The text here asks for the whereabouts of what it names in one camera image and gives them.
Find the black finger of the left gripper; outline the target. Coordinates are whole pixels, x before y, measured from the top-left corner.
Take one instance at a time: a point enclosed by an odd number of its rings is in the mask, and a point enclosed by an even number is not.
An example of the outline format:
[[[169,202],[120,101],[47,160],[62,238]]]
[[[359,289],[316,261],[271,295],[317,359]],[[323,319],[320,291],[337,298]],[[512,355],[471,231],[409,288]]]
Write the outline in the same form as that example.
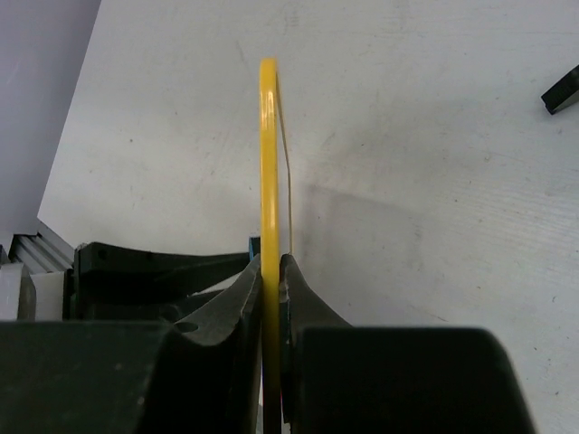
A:
[[[132,250],[91,242],[67,271],[67,318],[88,321],[178,321],[241,273],[247,251],[195,256]]]

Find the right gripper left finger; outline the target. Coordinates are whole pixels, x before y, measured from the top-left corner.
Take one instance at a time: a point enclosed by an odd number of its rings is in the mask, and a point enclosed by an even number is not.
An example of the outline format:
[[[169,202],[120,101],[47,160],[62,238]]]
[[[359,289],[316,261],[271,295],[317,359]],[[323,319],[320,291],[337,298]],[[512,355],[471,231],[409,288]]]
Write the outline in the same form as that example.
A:
[[[252,260],[176,323],[1,324],[4,433],[252,433],[261,275]]]

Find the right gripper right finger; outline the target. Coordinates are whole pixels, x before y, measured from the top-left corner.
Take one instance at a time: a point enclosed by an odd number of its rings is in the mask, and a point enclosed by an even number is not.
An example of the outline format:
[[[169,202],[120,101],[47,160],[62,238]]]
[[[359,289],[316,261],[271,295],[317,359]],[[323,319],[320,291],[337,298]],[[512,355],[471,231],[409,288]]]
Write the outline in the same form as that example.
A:
[[[295,433],[532,433],[500,341],[475,327],[350,325],[280,261],[281,397]]]

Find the blue whiteboard eraser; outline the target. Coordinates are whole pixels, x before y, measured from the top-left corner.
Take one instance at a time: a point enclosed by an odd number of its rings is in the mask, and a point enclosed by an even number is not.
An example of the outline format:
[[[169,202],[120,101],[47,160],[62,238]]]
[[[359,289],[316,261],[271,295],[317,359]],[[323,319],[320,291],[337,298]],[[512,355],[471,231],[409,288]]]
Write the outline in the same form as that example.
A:
[[[261,252],[261,237],[251,236],[249,238],[249,260],[253,261],[254,258]]]

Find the yellow framed small whiteboard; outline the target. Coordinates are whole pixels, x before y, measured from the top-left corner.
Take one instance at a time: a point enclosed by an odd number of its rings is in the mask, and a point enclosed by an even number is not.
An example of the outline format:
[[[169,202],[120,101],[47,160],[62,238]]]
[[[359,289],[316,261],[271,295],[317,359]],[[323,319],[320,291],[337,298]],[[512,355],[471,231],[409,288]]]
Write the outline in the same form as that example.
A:
[[[261,180],[261,280],[263,284],[263,427],[280,433],[280,227],[278,173],[277,61],[265,58],[259,70]]]

